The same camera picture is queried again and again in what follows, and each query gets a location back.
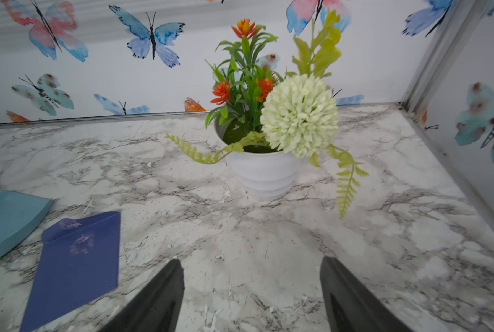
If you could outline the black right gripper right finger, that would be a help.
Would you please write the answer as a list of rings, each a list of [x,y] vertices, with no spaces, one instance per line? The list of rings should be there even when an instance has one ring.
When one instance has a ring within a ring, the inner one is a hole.
[[[331,331],[411,332],[337,258],[323,258],[320,282]]]

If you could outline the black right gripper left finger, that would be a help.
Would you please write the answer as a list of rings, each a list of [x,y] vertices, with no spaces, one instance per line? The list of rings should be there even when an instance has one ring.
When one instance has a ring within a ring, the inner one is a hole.
[[[181,262],[169,261],[102,331],[175,331],[185,290]]]

